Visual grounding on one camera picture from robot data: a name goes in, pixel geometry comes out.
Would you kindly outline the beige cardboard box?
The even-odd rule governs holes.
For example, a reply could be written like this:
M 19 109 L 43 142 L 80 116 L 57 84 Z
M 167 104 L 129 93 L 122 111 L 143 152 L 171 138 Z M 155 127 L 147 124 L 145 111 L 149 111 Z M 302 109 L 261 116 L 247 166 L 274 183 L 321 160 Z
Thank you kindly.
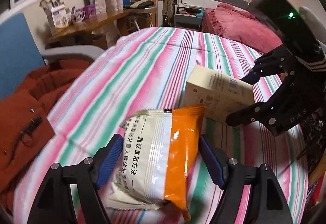
M 252 85 L 196 65 L 189 75 L 181 106 L 202 104 L 205 117 L 223 123 L 229 114 L 254 104 Z

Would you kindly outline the orange white snack packet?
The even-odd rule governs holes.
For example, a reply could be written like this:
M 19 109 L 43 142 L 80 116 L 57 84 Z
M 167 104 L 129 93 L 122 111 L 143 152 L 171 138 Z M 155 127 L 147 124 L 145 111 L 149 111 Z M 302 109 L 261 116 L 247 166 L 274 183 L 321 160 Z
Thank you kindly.
M 145 109 L 127 117 L 122 158 L 112 178 L 106 206 L 118 210 L 157 210 L 167 202 L 185 221 L 187 177 L 198 153 L 204 107 Z

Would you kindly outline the rust red jacket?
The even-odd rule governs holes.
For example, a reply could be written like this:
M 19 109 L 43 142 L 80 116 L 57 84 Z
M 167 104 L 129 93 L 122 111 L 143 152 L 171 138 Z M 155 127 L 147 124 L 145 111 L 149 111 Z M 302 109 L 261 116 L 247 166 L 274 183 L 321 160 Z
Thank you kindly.
M 89 65 L 60 60 L 37 68 L 1 100 L 1 206 L 7 213 L 13 213 L 18 181 L 55 134 L 48 113 Z

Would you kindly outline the striped pink tablecloth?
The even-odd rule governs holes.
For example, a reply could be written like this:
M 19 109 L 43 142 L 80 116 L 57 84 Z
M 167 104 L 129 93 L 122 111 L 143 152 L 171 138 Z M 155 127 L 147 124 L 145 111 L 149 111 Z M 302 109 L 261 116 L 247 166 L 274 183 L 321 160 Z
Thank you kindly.
M 118 40 L 74 81 L 48 115 L 55 136 L 36 157 L 14 193 L 13 220 L 26 223 L 34 197 L 50 165 L 76 164 L 94 155 L 120 123 L 143 109 L 174 109 L 186 81 L 201 65 L 240 79 L 259 54 L 212 34 L 148 28 Z M 274 137 L 260 123 L 232 128 L 208 121 L 208 137 L 228 157 L 243 164 L 267 163 L 281 185 L 294 223 L 300 223 L 308 188 L 307 162 L 299 127 Z

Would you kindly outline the grey yellow blue chair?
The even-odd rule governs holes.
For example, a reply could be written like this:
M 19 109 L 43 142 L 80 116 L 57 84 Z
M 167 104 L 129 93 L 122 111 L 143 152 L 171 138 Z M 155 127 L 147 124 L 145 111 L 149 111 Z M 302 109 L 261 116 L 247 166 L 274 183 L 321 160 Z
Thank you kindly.
M 97 46 L 77 45 L 39 51 L 25 16 L 19 13 L 1 23 L 1 99 L 11 95 L 31 71 L 49 62 L 66 59 L 95 61 L 105 51 Z

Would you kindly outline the wooden desk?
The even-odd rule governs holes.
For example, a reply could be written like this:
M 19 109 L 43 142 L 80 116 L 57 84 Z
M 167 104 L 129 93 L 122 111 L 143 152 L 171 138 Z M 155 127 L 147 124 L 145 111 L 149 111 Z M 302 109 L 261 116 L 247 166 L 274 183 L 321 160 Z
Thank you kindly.
M 58 42 L 66 37 L 72 37 L 74 35 L 80 35 L 84 33 L 91 33 L 107 24 L 117 21 L 118 30 L 122 35 L 127 35 L 128 31 L 126 28 L 127 17 L 132 14 L 150 14 L 157 11 L 157 6 L 145 8 L 145 9 L 124 9 L 123 11 L 109 11 L 108 13 L 100 13 L 96 16 L 83 20 L 76 25 L 64 28 L 56 35 L 49 37 L 45 43 L 50 44 Z

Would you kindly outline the white mug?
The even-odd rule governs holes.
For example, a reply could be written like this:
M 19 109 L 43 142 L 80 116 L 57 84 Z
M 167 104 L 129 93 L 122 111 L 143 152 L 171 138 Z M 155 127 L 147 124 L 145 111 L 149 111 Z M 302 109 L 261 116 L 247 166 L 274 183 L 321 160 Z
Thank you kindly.
M 83 22 L 85 18 L 85 12 L 83 10 L 78 10 L 75 13 L 71 14 L 71 20 L 73 24 L 78 24 Z

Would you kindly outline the white tissue carton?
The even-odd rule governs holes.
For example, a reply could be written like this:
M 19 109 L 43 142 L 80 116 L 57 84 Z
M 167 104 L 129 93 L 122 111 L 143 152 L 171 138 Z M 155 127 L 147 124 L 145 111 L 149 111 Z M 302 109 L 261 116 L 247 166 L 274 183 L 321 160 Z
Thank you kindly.
M 53 36 L 68 27 L 64 3 L 60 2 L 60 0 L 41 0 L 39 5 L 47 16 L 47 21 Z

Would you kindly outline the purple box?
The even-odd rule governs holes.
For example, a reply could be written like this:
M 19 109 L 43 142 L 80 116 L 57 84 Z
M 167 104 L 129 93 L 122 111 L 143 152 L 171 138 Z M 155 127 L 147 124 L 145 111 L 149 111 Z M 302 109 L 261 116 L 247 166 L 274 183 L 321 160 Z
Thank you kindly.
M 94 4 L 87 5 L 83 7 L 82 10 L 85 12 L 85 19 L 96 16 L 96 6 Z

